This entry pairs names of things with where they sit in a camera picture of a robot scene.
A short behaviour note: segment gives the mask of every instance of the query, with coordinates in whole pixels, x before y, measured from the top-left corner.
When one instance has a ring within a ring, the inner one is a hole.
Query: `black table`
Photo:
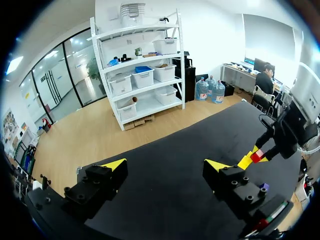
[[[126,158],[128,177],[113,201],[107,201],[86,224],[123,240],[237,239],[246,224],[217,200],[202,177],[203,162],[207,158],[237,164],[266,130],[260,114],[249,103],[240,102],[167,137],[98,162]],[[273,145],[270,140],[264,147]],[[290,200],[299,166],[298,153],[289,159],[277,155],[270,162],[251,164],[246,175],[255,184],[270,185],[267,201],[275,194]]]

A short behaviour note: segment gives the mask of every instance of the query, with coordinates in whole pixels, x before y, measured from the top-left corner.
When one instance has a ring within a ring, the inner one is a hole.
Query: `bolt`
[[[84,194],[78,194],[76,196],[76,199],[78,199],[79,201],[85,200],[85,195]]]
[[[88,177],[87,176],[84,176],[83,178],[82,178],[82,182],[88,182]]]
[[[260,191],[259,191],[259,196],[265,196],[267,194],[267,189],[262,187],[260,188]]]
[[[243,181],[244,184],[247,184],[249,182],[249,178],[247,176],[244,176],[242,178],[242,181]]]
[[[232,181],[231,184],[232,184],[233,186],[237,186],[237,185],[238,185],[238,182],[237,182],[237,181]]]
[[[46,204],[51,203],[51,198],[50,198],[50,197],[46,197],[46,198],[45,198],[45,203],[46,203]]]
[[[248,195],[245,197],[245,201],[247,203],[251,203],[253,200],[254,200],[254,196],[252,196],[252,195]]]
[[[36,203],[35,204],[35,209],[41,210],[42,209],[42,205],[40,203]]]

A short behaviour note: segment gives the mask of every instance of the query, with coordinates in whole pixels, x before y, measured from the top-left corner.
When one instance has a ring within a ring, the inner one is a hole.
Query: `black shirt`
[[[255,85],[258,85],[266,94],[274,93],[274,85],[271,78],[265,72],[261,72],[256,76]]]

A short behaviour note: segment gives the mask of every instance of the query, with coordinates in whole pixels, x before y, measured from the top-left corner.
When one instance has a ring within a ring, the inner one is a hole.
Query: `glass door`
[[[37,128],[42,126],[43,118],[47,118],[50,122],[37,94],[31,72],[25,77],[19,88],[30,116]]]
[[[62,44],[49,52],[32,72],[44,107],[54,122],[81,108],[69,77]]]
[[[105,97],[90,29],[65,41],[64,47],[70,74],[83,105]]]

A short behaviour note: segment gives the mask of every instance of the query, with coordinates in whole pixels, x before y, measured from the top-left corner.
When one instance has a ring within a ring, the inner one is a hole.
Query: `potted plant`
[[[88,62],[88,64],[86,65],[86,69],[88,70],[89,78],[98,79],[100,81],[99,88],[100,88],[102,94],[105,95],[106,94],[105,87],[102,83],[101,76],[100,76],[99,69],[98,69],[98,65],[97,65],[95,58],[91,59]]]

